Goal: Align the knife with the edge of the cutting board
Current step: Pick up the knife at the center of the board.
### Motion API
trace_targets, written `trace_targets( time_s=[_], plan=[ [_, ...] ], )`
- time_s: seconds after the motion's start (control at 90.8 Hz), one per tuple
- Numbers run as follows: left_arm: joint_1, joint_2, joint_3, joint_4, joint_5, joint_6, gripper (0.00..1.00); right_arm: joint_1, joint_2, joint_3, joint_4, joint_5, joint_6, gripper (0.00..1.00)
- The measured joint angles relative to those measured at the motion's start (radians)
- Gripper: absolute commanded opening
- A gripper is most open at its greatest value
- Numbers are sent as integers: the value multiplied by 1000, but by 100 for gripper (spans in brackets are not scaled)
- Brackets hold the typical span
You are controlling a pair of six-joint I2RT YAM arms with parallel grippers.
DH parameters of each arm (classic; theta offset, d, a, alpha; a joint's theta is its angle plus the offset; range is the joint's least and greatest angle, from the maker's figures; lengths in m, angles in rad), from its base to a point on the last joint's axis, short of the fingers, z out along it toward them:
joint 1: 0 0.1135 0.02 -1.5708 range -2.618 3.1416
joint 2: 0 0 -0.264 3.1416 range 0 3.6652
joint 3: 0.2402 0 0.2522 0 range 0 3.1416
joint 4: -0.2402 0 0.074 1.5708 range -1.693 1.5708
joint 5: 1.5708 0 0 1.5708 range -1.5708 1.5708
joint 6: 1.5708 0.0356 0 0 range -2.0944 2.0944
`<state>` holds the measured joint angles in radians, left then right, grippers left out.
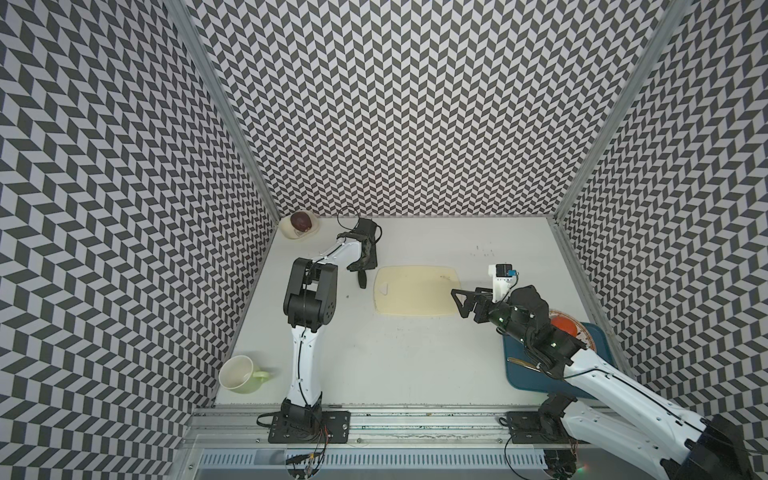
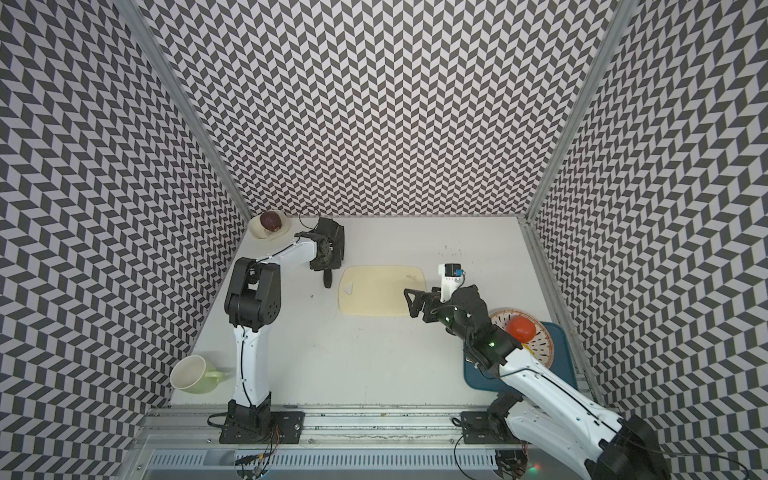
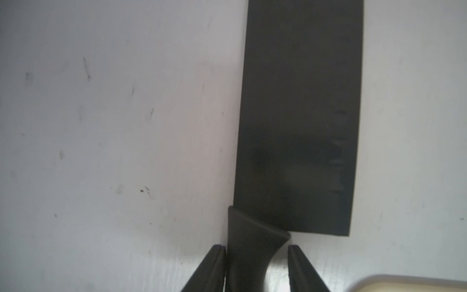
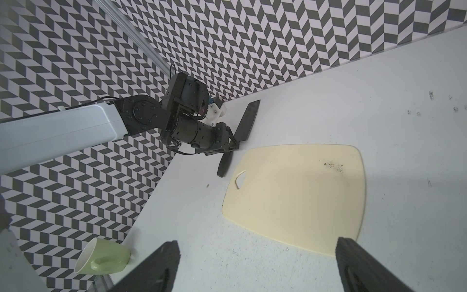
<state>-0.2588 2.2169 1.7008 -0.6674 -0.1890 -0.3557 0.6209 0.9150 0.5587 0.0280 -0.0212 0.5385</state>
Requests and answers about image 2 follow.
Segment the black kitchen knife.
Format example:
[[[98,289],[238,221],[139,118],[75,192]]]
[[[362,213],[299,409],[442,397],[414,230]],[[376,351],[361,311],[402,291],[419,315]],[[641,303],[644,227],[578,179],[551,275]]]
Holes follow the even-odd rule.
[[[331,269],[323,271],[323,285],[326,289],[330,289],[333,284],[333,272]]]

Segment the cream plastic cutting board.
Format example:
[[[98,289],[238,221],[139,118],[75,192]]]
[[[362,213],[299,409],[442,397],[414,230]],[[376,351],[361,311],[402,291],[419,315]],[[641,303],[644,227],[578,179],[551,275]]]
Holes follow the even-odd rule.
[[[351,266],[344,270],[338,290],[342,313],[357,316],[408,316],[404,291],[423,291],[423,271],[414,266]]]

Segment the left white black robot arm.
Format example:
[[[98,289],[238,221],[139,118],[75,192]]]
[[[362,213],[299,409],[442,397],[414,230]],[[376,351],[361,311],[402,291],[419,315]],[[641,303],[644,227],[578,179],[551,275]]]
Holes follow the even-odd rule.
[[[236,260],[224,301],[235,336],[236,382],[219,427],[220,443],[259,444],[274,437],[278,421],[271,408],[268,348],[272,324],[281,310],[282,273],[306,265],[321,272],[329,288],[344,252],[344,227],[321,217],[314,228],[295,234],[281,250],[260,259]]]

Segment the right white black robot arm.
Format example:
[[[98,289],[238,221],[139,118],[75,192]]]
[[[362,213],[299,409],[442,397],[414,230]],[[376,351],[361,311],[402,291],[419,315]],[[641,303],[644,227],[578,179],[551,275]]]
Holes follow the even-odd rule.
[[[668,479],[658,436],[590,400],[541,364],[523,344],[492,323],[476,286],[444,297],[440,289],[404,292],[409,314],[439,322],[458,337],[469,359],[515,390],[501,419],[512,436],[531,443],[583,479]]]

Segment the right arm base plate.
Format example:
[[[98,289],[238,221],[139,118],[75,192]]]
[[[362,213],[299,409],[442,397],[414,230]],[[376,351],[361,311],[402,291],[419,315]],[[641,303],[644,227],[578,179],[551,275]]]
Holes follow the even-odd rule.
[[[497,414],[489,414],[487,411],[463,411],[459,422],[466,444],[520,444],[520,440],[512,434],[506,421]]]

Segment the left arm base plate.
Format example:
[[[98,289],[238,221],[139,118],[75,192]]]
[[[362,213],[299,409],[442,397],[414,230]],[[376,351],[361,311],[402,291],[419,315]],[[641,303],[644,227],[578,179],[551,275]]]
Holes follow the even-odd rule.
[[[219,443],[225,445],[257,445],[272,442],[276,444],[298,444],[303,432],[304,411],[276,411],[264,429],[249,430],[237,426],[229,418],[219,435]]]

